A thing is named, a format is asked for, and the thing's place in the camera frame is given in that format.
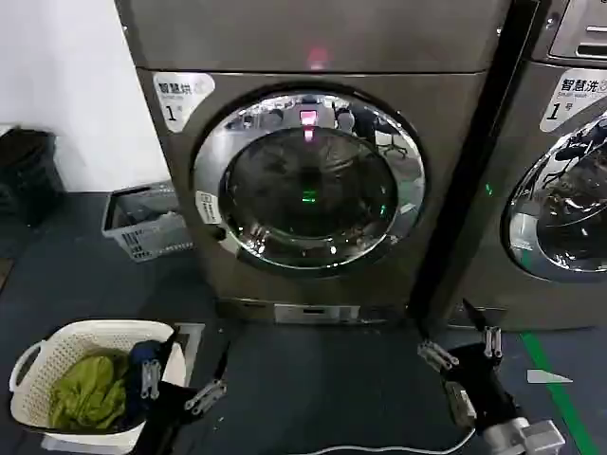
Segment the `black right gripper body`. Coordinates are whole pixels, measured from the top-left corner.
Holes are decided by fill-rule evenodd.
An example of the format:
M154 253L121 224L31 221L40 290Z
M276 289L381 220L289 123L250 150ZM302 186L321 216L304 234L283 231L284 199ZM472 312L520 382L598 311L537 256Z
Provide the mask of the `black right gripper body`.
M482 343L458 346L449 350L449 354L458 364L442 375L466 391L476 412L476 429L487 429L517 417L517 404L497 376L500 358L486 356Z

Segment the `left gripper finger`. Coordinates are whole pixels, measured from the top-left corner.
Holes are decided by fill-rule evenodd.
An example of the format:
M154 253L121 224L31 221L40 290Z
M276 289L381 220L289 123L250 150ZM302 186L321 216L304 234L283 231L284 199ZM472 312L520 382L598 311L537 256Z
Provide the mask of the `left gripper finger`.
M208 411L219 399L227 393L227 383L224 373L227 369L230 343L221 354L212 380L184 404L185 411Z
M159 384L178 378L177 331L171 326L164 340L145 340L138 344L139 396L154 401L159 397Z

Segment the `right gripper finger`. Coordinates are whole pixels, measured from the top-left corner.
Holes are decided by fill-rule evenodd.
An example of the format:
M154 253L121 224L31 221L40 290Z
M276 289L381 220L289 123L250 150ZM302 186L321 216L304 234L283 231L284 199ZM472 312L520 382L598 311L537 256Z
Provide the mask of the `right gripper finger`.
M429 337L422 337L417 345L417 354L434 370L452 370L459 359Z
M502 355L502 330L492 325L485 313L473 306L468 300L463 300L463 306L475 329L483 335L485 341L485 356Z

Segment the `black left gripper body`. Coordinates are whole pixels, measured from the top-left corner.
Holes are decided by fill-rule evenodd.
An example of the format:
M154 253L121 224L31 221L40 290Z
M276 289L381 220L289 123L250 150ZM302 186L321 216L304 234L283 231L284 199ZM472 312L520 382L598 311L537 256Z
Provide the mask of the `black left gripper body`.
M194 413L198 390L162 381L159 397L150 409L150 425L154 433L179 432L182 428L202 418L202 412Z

